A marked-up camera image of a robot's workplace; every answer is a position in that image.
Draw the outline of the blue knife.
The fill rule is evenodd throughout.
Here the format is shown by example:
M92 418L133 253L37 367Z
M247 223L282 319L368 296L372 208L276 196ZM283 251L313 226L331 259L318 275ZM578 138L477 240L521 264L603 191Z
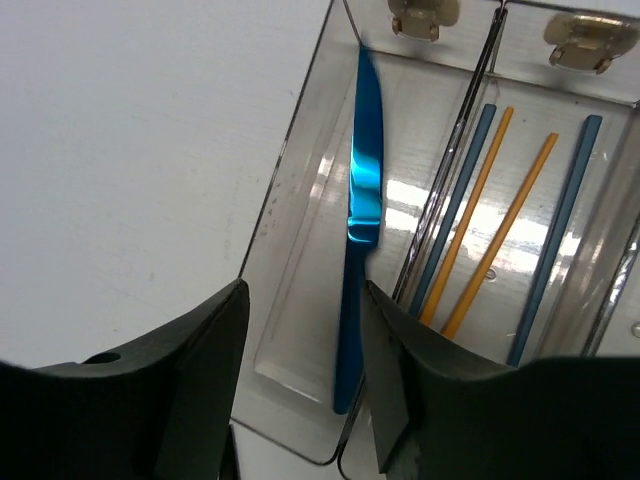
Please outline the blue knife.
M369 49L359 49L348 182L347 231L333 384L333 411L346 414L363 375L361 290L379 243L383 213L384 120Z

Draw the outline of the wooden chopstick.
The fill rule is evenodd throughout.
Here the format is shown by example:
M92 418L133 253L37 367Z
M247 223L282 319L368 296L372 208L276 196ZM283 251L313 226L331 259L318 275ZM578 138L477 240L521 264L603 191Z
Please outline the wooden chopstick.
M513 113L514 113L514 108L511 106L507 107L504 111L504 114L495 132L495 136L492 140L491 146L488 150L484 163L478 174L478 177L476 179L476 182L474 184L474 187L472 189L468 202L466 203L464 212L460 218L460 222L458 223L457 229L455 231L455 235L451 240L449 249L442 262L442 265L438 272L438 276L436 280L433 282L429 296L425 297L424 303L419 313L420 314L419 320L424 325L429 325L431 323L432 318L437 310L439 300L442 294L444 293L447 280L449 278L454 262L458 255L466 230L469 226L471 216L474 213L474 210L479 201L484 185L491 171L491 167L493 166L493 163L497 157L497 153L504 139L504 136L506 134L506 131L511 121L511 118L513 116Z
M489 243L486 252L484 253L467 286L459 297L453 311L449 315L446 323L440 331L440 333L446 338L453 340L459 328L461 327L474 299L476 298L481 288L486 274L488 273L494 259L499 253L499 250L502 247L511 227L515 223L520 210L522 209L540 172L542 171L546 161L549 158L558 140L558 137L559 134L556 132L552 132L547 136L529 172L522 181L516 196L511 202L509 209L504 215L499 228L497 229L494 237Z

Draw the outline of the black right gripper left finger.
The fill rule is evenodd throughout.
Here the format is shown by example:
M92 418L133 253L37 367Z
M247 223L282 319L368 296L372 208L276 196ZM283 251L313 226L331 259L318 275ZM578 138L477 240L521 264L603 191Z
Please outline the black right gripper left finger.
M237 279L81 363L1 366L5 479L227 479L249 323Z

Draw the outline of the grey metal chopstick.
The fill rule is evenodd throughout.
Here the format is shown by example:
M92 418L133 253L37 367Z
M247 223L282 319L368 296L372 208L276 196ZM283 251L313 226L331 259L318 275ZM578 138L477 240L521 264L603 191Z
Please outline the grey metal chopstick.
M440 225L440 229L433 243L431 252L429 253L429 256L427 258L413 300L409 307L409 314L414 317L417 317L421 311L421 307L424 303L428 287L435 274L436 267L442 255L444 246L447 242L449 232L451 231L456 214L459 210L468 183L471 179L475 165L480 156L496 110L497 107L495 104L485 104L483 106L480 119L474 131L471 144L467 150L453 192L450 196L445 215Z
M524 309L517 326L506 364L517 367L533 327L547 282L555 264L569 219L588 167L603 118L591 114L583 122L560 191L556 208L540 252Z

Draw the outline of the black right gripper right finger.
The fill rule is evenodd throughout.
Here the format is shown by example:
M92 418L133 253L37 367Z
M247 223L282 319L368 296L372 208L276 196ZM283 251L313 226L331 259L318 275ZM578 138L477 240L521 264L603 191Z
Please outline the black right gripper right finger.
M559 357L510 368L364 287L364 362L389 479L635 479L639 361Z

